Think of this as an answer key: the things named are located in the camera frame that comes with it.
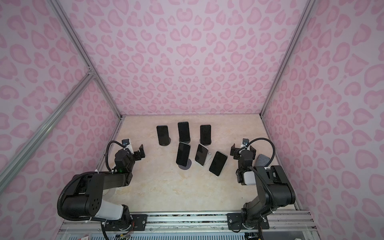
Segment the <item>black round stand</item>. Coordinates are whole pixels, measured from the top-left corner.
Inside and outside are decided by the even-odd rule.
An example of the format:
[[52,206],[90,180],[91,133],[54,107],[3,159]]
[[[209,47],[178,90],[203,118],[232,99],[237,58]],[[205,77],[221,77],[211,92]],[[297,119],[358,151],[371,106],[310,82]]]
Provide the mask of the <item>black round stand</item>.
[[171,143],[171,138],[169,136],[160,137],[159,138],[159,144],[160,146],[168,146]]

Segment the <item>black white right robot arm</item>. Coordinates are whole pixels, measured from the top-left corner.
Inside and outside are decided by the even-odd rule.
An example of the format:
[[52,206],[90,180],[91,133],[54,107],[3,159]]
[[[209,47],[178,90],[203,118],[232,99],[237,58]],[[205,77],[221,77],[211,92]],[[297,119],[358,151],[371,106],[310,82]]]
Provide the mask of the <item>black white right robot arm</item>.
[[257,187],[257,196],[245,203],[240,213],[227,214],[229,230],[267,230],[268,215],[278,208],[293,205],[296,201],[294,189],[281,166],[254,166],[253,147],[231,147],[230,155],[238,161],[237,181],[243,186]]

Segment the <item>purple-grey round stand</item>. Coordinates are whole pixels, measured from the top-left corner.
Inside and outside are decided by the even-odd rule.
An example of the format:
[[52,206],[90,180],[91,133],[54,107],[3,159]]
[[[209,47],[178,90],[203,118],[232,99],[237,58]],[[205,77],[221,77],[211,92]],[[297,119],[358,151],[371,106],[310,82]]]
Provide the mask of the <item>purple-grey round stand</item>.
[[188,170],[191,166],[192,166],[192,161],[191,161],[190,159],[188,159],[188,161],[187,161],[187,165],[186,165],[186,166],[178,165],[178,167],[179,167],[181,170]]

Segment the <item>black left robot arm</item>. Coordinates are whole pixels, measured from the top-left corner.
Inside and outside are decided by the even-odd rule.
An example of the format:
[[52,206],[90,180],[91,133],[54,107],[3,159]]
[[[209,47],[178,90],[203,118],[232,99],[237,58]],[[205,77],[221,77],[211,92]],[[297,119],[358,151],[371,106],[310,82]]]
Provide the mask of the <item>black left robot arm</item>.
[[121,147],[115,154],[113,170],[85,172],[68,182],[57,201],[61,218],[73,222],[100,222],[106,231],[132,231],[136,227],[128,206],[103,200],[105,190],[127,187],[133,178],[135,163],[146,157],[143,145],[135,152],[124,145]]

